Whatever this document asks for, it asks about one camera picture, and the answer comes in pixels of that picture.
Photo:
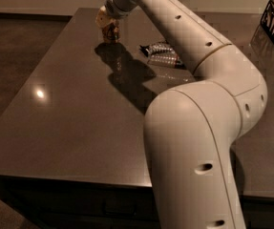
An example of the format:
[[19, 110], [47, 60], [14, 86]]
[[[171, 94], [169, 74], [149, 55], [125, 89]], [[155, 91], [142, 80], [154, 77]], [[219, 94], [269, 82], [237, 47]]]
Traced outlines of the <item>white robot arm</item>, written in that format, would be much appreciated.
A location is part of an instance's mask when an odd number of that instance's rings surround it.
[[105, 0], [105, 26], [141, 7], [196, 82], [159, 94], [144, 146], [161, 229], [246, 229], [231, 144], [262, 117], [262, 74], [226, 37], [178, 0]]

